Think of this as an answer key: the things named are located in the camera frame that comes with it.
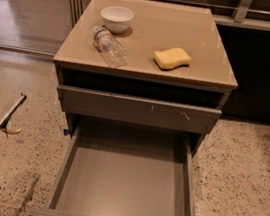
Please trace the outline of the open grey middle drawer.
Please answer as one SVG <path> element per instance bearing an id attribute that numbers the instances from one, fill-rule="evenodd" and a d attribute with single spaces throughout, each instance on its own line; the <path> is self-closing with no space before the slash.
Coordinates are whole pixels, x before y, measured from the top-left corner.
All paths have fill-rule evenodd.
<path id="1" fill-rule="evenodd" d="M 191 163 L 184 132 L 83 118 L 29 216 L 195 216 Z"/>

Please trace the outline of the closed grey top drawer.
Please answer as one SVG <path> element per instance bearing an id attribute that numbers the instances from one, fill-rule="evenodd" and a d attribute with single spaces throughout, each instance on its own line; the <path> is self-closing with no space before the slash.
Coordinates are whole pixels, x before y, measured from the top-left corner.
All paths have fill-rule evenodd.
<path id="1" fill-rule="evenodd" d="M 64 112 L 171 130 L 208 134 L 221 116 L 213 108 L 86 90 L 59 85 Z"/>

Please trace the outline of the yellow hook on frame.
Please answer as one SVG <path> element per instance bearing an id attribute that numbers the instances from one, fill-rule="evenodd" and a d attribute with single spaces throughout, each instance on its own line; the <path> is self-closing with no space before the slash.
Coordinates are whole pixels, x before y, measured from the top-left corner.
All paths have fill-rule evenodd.
<path id="1" fill-rule="evenodd" d="M 4 123 L 0 129 L 2 130 L 2 132 L 8 133 L 8 134 L 15 134 L 15 135 L 17 135 L 17 134 L 19 134 L 21 132 L 21 129 L 20 128 L 19 129 L 10 129 L 8 127 L 7 123 Z"/>

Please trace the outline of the white ceramic bowl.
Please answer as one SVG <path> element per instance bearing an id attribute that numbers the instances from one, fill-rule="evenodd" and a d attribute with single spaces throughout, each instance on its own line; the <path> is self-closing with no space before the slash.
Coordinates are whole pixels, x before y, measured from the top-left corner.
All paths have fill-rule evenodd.
<path id="1" fill-rule="evenodd" d="M 134 13 L 126 7 L 109 6 L 101 10 L 100 16 L 111 33 L 121 34 L 129 29 Z"/>

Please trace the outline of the grey drawer cabinet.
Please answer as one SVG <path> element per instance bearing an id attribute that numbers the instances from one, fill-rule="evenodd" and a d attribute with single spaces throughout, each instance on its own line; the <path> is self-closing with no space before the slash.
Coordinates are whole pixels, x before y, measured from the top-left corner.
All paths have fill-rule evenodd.
<path id="1" fill-rule="evenodd" d="M 102 9 L 116 5 L 132 10 L 134 16 L 130 29 L 117 37 L 127 51 L 126 64 L 114 69 L 96 51 L 92 28 L 101 25 Z M 183 48 L 192 61 L 160 69 L 153 52 L 174 47 Z M 53 60 L 59 85 L 222 111 L 238 85 L 227 57 L 207 8 L 146 0 L 92 0 Z M 92 118 L 65 115 L 70 130 L 81 119 Z M 185 133 L 196 149 L 207 135 Z"/>

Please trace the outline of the clear plastic water bottle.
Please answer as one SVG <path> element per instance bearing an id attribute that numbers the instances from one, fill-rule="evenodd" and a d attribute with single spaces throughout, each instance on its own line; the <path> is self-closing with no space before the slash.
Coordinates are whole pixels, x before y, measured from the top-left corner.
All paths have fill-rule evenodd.
<path id="1" fill-rule="evenodd" d="M 127 57 L 126 49 L 104 27 L 93 27 L 93 44 L 100 56 L 110 68 L 123 67 Z"/>

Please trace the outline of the yellow sponge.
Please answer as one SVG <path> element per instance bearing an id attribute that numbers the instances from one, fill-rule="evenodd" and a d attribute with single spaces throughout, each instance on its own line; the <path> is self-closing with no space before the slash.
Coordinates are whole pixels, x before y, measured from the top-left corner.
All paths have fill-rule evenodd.
<path id="1" fill-rule="evenodd" d="M 155 51 L 154 60 L 159 65 L 161 70 L 171 70 L 179 66 L 190 64 L 192 59 L 183 48 L 171 48 L 165 51 Z"/>

